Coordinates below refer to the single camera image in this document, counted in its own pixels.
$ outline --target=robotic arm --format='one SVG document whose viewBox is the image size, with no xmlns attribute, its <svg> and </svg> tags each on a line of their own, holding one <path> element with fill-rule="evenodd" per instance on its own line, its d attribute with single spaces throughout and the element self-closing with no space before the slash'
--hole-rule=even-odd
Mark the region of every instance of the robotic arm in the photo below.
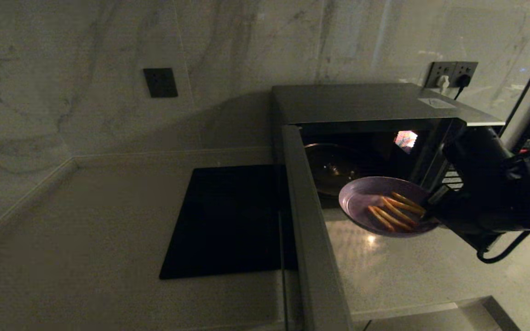
<svg viewBox="0 0 530 331">
<path fill-rule="evenodd" d="M 502 260 L 530 234 L 530 152 L 513 155 L 489 126 L 469 127 L 443 153 L 459 172 L 459 191 L 440 186 L 427 201 L 435 217 L 478 251 L 485 263 Z M 523 231 L 499 256 L 484 254 L 500 235 Z"/>
</svg>

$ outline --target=purple bowl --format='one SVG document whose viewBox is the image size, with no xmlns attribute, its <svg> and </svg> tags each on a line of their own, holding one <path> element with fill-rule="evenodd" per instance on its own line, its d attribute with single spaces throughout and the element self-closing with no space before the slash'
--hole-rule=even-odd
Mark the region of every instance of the purple bowl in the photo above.
<svg viewBox="0 0 530 331">
<path fill-rule="evenodd" d="M 415 203 L 420 203 L 429 193 L 420 186 L 405 180 L 391 177 L 365 177 L 354 180 L 345 185 L 339 193 L 339 204 L 345 214 L 349 216 L 355 224 L 367 231 L 387 237 L 408 238 L 415 237 L 437 227 L 438 223 L 421 222 L 414 228 L 413 232 L 388 231 L 370 211 L 369 205 L 383 205 L 381 196 L 392 197 L 392 192 L 404 195 Z M 418 220 L 418 215 L 404 211 L 412 219 Z"/>
</svg>

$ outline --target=microwave top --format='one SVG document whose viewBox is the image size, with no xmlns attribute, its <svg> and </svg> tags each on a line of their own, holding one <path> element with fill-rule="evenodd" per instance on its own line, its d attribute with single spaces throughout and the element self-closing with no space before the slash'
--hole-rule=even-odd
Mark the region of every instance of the microwave top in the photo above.
<svg viewBox="0 0 530 331">
<path fill-rule="evenodd" d="M 497 119 L 415 84 L 274 86 L 282 124 L 457 118 L 467 126 L 503 126 Z"/>
</svg>

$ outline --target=microwave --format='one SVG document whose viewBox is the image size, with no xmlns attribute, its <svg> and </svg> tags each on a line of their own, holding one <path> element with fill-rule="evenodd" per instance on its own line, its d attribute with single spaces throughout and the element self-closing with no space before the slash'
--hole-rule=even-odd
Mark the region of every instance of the microwave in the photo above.
<svg viewBox="0 0 530 331">
<path fill-rule="evenodd" d="M 295 245 L 298 266 L 284 269 L 286 325 L 351 329 L 323 209 L 338 208 L 341 186 L 366 176 L 458 189 L 441 147 L 466 126 L 505 122 L 414 84 L 274 86 L 272 95 L 273 159 L 291 205 L 284 251 Z"/>
</svg>

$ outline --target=white marble backsplash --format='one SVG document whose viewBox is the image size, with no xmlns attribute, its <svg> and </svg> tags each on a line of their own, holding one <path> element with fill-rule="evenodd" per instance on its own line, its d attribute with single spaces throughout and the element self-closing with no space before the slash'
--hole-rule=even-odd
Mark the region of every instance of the white marble backsplash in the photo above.
<svg viewBox="0 0 530 331">
<path fill-rule="evenodd" d="M 504 119 L 530 0 L 0 0 L 0 214 L 71 155 L 269 145 L 271 86 L 423 84 L 433 61 L 478 61 L 459 100 Z"/>
</svg>

